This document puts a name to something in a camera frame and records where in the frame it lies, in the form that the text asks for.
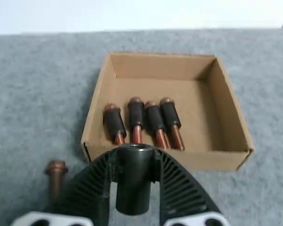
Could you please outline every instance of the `copper rod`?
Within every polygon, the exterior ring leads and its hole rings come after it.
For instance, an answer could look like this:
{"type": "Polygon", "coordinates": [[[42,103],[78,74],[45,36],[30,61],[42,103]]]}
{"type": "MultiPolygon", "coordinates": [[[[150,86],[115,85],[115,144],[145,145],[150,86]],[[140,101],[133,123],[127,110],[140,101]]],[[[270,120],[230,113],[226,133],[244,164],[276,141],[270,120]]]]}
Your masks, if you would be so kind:
{"type": "Polygon", "coordinates": [[[134,126],[133,143],[135,143],[135,144],[141,144],[142,143],[142,127],[141,126],[134,126]]]}
{"type": "Polygon", "coordinates": [[[183,151],[184,150],[183,139],[181,138],[179,128],[177,125],[173,125],[171,127],[171,135],[174,140],[175,148],[183,151]]]}
{"type": "Polygon", "coordinates": [[[121,144],[125,143],[124,137],[123,137],[123,135],[120,132],[115,136],[114,143],[116,145],[121,145],[121,144]]]}
{"type": "Polygon", "coordinates": [[[168,148],[168,144],[166,142],[164,130],[163,129],[158,129],[155,132],[155,136],[156,136],[156,141],[157,141],[158,146],[163,148],[163,149],[167,149],[168,148]]]}

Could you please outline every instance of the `metal part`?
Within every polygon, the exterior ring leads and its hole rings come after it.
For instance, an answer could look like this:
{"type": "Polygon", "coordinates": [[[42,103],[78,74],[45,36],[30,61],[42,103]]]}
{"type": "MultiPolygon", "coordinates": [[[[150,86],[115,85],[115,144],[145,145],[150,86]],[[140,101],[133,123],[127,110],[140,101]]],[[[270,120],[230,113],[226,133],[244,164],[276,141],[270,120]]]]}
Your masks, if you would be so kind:
{"type": "Polygon", "coordinates": [[[146,103],[145,109],[150,124],[150,130],[155,134],[158,146],[163,149],[168,149],[170,145],[165,135],[165,126],[159,106],[155,102],[149,101],[146,103]]]}
{"type": "Polygon", "coordinates": [[[142,143],[144,103],[140,97],[133,97],[128,103],[129,123],[132,130],[132,142],[142,143]]]}
{"type": "Polygon", "coordinates": [[[45,173],[49,175],[50,201],[53,201],[61,191],[63,178],[68,173],[68,168],[64,161],[52,160],[48,163],[45,173]]]}
{"type": "Polygon", "coordinates": [[[163,149],[169,148],[169,145],[166,141],[165,132],[163,131],[163,129],[156,130],[155,137],[159,147],[162,147],[163,149]]]}
{"type": "Polygon", "coordinates": [[[127,135],[120,112],[121,109],[115,104],[107,104],[103,110],[104,123],[112,142],[116,145],[123,144],[127,135]]]}
{"type": "Polygon", "coordinates": [[[169,97],[165,97],[160,101],[160,109],[164,118],[165,125],[170,131],[174,140],[175,148],[183,151],[185,149],[183,139],[180,135],[179,128],[181,123],[175,108],[174,101],[169,97]]]}
{"type": "Polygon", "coordinates": [[[142,127],[141,126],[134,126],[133,143],[135,143],[135,144],[141,144],[142,143],[142,127]]]}
{"type": "Polygon", "coordinates": [[[121,132],[119,132],[118,134],[116,134],[114,143],[115,143],[116,145],[121,145],[121,144],[124,144],[124,143],[125,143],[124,137],[123,137],[123,135],[121,134],[121,132]]]}
{"type": "Polygon", "coordinates": [[[171,127],[171,136],[174,139],[175,148],[183,151],[185,149],[183,144],[183,139],[181,138],[179,128],[177,125],[173,125],[171,127]]]}
{"type": "Polygon", "coordinates": [[[165,134],[166,146],[167,146],[167,148],[171,148],[172,146],[170,144],[169,138],[168,138],[168,136],[165,132],[164,132],[164,134],[165,134]]]}

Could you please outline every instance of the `copper bolt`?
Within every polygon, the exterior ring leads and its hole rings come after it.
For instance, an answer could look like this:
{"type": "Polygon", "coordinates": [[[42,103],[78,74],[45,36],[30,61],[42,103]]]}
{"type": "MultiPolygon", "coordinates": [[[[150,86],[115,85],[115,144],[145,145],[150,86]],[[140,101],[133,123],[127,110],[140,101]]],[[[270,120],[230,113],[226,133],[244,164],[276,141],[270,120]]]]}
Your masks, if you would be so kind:
{"type": "Polygon", "coordinates": [[[155,132],[155,136],[156,136],[156,141],[159,147],[163,148],[163,149],[167,149],[168,148],[168,144],[166,142],[166,137],[165,137],[165,133],[163,131],[163,129],[159,129],[155,132]]]}
{"type": "Polygon", "coordinates": [[[61,191],[64,174],[68,168],[64,161],[52,160],[48,163],[45,173],[49,175],[50,200],[56,199],[61,191]]]}
{"type": "Polygon", "coordinates": [[[171,135],[174,139],[175,148],[183,151],[184,150],[183,139],[181,138],[181,135],[179,133],[179,128],[177,125],[173,125],[171,127],[171,135]]]}
{"type": "Polygon", "coordinates": [[[134,106],[131,107],[131,109],[129,108],[130,111],[135,111],[135,119],[138,121],[137,124],[135,124],[135,126],[133,127],[133,131],[132,131],[132,142],[135,143],[135,144],[141,144],[142,143],[142,117],[138,117],[140,116],[139,114],[136,115],[136,113],[139,111],[141,111],[141,115],[143,114],[143,111],[144,111],[144,105],[143,105],[143,101],[140,97],[132,97],[129,101],[129,105],[134,105],[134,103],[140,103],[138,104],[137,106],[135,106],[135,109],[134,109],[134,106]]]}
{"type": "Polygon", "coordinates": [[[125,143],[125,139],[122,135],[121,132],[119,132],[116,136],[115,136],[115,140],[114,140],[114,143],[116,145],[121,145],[121,144],[124,144],[125,143]]]}
{"type": "Polygon", "coordinates": [[[107,104],[103,110],[103,115],[113,112],[113,114],[107,116],[107,121],[105,123],[107,123],[108,133],[110,134],[112,142],[116,145],[125,143],[126,137],[125,127],[120,116],[120,111],[121,109],[115,104],[107,104]]]}

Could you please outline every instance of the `ribbed black plastic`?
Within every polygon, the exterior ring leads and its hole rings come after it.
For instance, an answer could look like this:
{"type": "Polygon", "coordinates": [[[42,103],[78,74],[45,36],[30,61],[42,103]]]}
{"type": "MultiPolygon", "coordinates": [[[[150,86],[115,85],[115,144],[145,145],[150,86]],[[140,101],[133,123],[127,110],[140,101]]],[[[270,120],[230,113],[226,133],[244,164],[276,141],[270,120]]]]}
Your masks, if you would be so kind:
{"type": "Polygon", "coordinates": [[[144,127],[144,109],[145,105],[143,102],[130,102],[128,104],[129,110],[129,125],[133,129],[134,126],[144,127]]]}
{"type": "Polygon", "coordinates": [[[148,120],[149,130],[152,133],[159,129],[163,129],[165,131],[164,121],[162,119],[162,115],[160,112],[160,108],[156,106],[149,106],[145,109],[146,118],[148,120]]]}
{"type": "Polygon", "coordinates": [[[174,158],[163,151],[160,172],[160,225],[209,211],[220,212],[197,180],[174,158]]]}
{"type": "MultiPolygon", "coordinates": [[[[102,154],[75,176],[68,186],[65,185],[66,188],[62,194],[46,211],[87,217],[95,226],[107,226],[110,183],[119,180],[120,172],[126,172],[123,171],[126,167],[123,168],[117,160],[117,150],[118,148],[102,154]]],[[[171,218],[209,211],[220,212],[197,180],[167,153],[155,149],[148,167],[151,172],[149,181],[160,182],[159,221],[161,226],[171,218]]]]}
{"type": "Polygon", "coordinates": [[[178,128],[181,127],[181,123],[173,102],[161,104],[160,109],[167,129],[170,129],[173,125],[177,125],[178,128]]]}
{"type": "Polygon", "coordinates": [[[120,114],[119,109],[112,109],[104,112],[104,123],[107,127],[108,133],[112,141],[115,136],[120,132],[123,137],[127,136],[125,126],[120,114]]]}

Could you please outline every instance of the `copper pin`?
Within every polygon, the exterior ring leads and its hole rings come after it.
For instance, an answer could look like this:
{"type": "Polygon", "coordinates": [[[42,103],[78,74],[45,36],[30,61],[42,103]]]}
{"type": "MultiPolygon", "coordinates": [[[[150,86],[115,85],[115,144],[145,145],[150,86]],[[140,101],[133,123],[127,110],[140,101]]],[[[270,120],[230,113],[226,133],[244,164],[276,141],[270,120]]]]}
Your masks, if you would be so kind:
{"type": "Polygon", "coordinates": [[[49,175],[50,200],[55,200],[62,188],[64,175],[68,168],[64,161],[52,160],[47,165],[45,173],[49,175]]]}
{"type": "Polygon", "coordinates": [[[163,149],[167,149],[168,148],[168,144],[166,142],[166,137],[165,137],[165,133],[163,131],[163,129],[159,129],[155,132],[155,136],[156,136],[156,141],[159,147],[163,148],[163,149]]]}
{"type": "Polygon", "coordinates": [[[115,136],[115,140],[114,143],[116,145],[121,145],[125,143],[125,139],[123,137],[123,135],[121,134],[121,132],[119,132],[116,136],[115,136]]]}
{"type": "Polygon", "coordinates": [[[165,97],[160,101],[160,108],[164,116],[166,126],[174,140],[175,148],[183,151],[185,148],[183,144],[183,139],[179,132],[181,123],[175,108],[174,101],[169,97],[165,97]]]}
{"type": "Polygon", "coordinates": [[[103,110],[104,123],[111,141],[116,145],[125,143],[126,131],[120,115],[121,109],[115,104],[107,104],[103,110]]]}
{"type": "Polygon", "coordinates": [[[132,132],[132,142],[142,143],[144,103],[140,97],[132,97],[128,103],[129,124],[132,132]]]}
{"type": "Polygon", "coordinates": [[[134,126],[133,143],[135,143],[135,144],[141,144],[142,143],[142,127],[141,126],[134,126]]]}
{"type": "Polygon", "coordinates": [[[168,138],[168,136],[166,135],[166,133],[165,133],[165,140],[166,140],[167,148],[171,148],[171,144],[170,144],[169,138],[168,138]]]}
{"type": "Polygon", "coordinates": [[[183,139],[181,138],[179,128],[177,125],[173,125],[171,127],[171,135],[174,139],[176,149],[183,151],[184,150],[183,139]]]}

